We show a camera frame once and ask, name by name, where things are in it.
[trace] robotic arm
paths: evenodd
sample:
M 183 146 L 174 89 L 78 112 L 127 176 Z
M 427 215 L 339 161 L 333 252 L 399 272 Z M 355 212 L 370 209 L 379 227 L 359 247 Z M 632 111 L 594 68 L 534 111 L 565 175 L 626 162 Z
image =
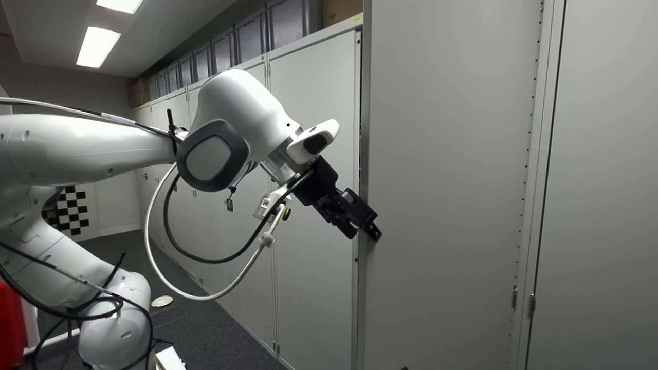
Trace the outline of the robotic arm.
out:
M 337 130 L 333 118 L 302 130 L 265 87 L 240 69 L 206 81 L 190 136 L 178 139 L 178 155 L 169 133 L 139 125 L 98 116 L 0 115 L 0 272 L 53 309 L 75 309 L 92 297 L 95 289 L 83 282 L 105 284 L 108 292 L 129 297 L 134 305 L 126 304 L 119 314 L 83 325 L 80 353 L 98 367 L 131 367 L 151 341 L 149 316 L 141 313 L 149 309 L 151 287 L 139 273 L 114 273 L 109 262 L 42 219 L 55 187 L 175 162 L 192 187 L 221 191 L 262 166 L 285 187 L 297 182 L 293 193 L 346 236 L 361 227 L 379 241 L 376 214 L 351 189 L 339 191 L 337 173 L 322 158 Z M 46 272 L 35 259 L 77 279 Z M 95 302 L 88 313 L 109 309 L 109 302 Z

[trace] ceiling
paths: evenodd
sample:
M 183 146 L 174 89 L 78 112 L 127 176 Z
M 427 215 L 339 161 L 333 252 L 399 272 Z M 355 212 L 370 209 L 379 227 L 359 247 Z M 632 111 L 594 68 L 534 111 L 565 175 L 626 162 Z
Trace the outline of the ceiling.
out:
M 98 74 L 134 78 L 237 0 L 144 0 L 136 15 L 95 0 L 3 0 L 0 36 L 11 33 L 24 63 L 73 68 L 88 25 L 121 31 Z

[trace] ceiling light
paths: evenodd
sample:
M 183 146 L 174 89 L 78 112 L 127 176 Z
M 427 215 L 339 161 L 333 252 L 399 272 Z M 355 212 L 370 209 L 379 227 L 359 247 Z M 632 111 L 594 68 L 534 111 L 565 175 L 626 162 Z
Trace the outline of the ceiling light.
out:
M 77 63 L 86 68 L 101 68 L 119 36 L 121 34 L 115 31 L 88 27 Z
M 127 12 L 127 15 L 136 15 L 141 4 L 143 0 L 96 0 L 96 6 L 111 8 L 117 12 Z

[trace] red object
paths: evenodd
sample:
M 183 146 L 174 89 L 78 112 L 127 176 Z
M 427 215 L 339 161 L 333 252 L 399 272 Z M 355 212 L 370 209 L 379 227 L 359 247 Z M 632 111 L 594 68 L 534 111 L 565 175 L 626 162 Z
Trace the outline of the red object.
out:
M 0 370 L 16 367 L 28 345 L 18 293 L 0 279 Z

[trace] checkerboard pattern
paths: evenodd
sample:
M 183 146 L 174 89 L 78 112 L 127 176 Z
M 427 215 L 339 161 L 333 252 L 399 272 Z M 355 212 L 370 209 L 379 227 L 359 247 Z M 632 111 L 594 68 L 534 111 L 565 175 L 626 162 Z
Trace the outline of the checkerboard pattern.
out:
M 44 219 L 70 236 L 80 236 L 88 227 L 88 199 L 77 187 L 65 187 L 44 206 Z

